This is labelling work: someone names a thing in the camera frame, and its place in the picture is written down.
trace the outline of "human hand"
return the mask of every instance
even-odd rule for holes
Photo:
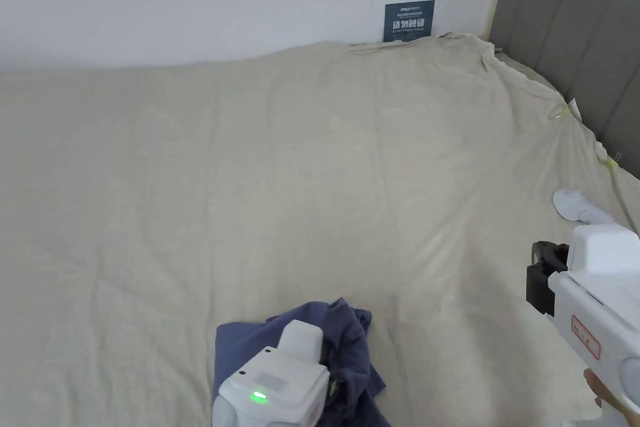
[[[632,412],[627,407],[622,405],[618,399],[616,399],[611,392],[606,388],[603,381],[601,381],[591,369],[587,369],[583,373],[584,378],[589,385],[589,389],[596,395],[594,402],[598,407],[603,407],[603,400],[611,405],[616,410],[622,412],[622,415],[626,418],[630,427],[640,427],[640,415]]]

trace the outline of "bed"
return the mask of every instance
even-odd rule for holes
[[[640,0],[585,2],[499,0],[493,44],[2,76],[2,425],[210,425],[217,325],[340,296],[394,426],[595,415],[524,299],[554,190],[640,221]]]

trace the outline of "red label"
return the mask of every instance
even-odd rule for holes
[[[580,342],[589,349],[589,352],[599,361],[599,354],[601,354],[601,345],[591,335],[591,332],[587,330],[587,327],[583,325],[576,316],[571,317],[571,330],[574,331],[576,337],[580,339]]]

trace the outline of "white plastic part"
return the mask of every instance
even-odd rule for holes
[[[590,203],[580,190],[557,190],[554,193],[554,207],[567,220],[587,224],[616,222],[606,210]]]
[[[283,329],[277,349],[295,355],[303,361],[318,364],[322,354],[322,338],[320,327],[292,320]]]
[[[314,427],[329,383],[328,370],[318,363],[322,339],[316,326],[289,323],[277,348],[262,349],[222,382],[212,427]]]
[[[549,277],[550,319],[614,397],[640,413],[640,239],[617,224],[578,226],[567,266]],[[608,404],[602,413],[599,423],[573,425],[626,427]]]

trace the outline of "sticker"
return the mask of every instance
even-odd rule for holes
[[[589,349],[589,352],[599,361],[599,354],[601,354],[601,345],[596,341],[595,337],[591,335],[591,332],[587,330],[587,327],[583,325],[576,316],[571,317],[571,330],[574,331],[576,337],[580,339],[580,342]]]
[[[384,6],[383,42],[415,41],[431,35],[435,0],[404,2]]]

